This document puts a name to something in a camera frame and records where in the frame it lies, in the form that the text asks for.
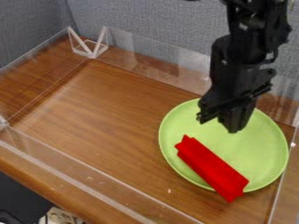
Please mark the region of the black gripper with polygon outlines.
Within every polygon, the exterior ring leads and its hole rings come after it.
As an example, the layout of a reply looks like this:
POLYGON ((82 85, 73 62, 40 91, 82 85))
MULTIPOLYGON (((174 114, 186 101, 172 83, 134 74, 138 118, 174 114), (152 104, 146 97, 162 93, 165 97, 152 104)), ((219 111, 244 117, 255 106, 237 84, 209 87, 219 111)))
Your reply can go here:
POLYGON ((247 63, 229 49, 229 36, 217 38, 211 46, 211 87, 200 98, 197 120, 219 118, 229 133, 243 130, 256 107, 257 97, 269 91, 276 76, 272 68, 261 69, 263 61, 247 63))

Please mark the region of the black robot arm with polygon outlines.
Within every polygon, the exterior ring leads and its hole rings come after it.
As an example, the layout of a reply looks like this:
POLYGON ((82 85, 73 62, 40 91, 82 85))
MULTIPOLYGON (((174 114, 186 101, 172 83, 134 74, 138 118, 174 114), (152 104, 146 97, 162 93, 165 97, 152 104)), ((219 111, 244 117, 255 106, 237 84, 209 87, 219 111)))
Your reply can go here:
POLYGON ((288 0, 220 0, 227 7, 228 35, 211 46, 211 87, 198 101, 196 119, 216 119, 228 132, 248 124, 257 98, 271 90, 279 46, 288 41, 288 0))

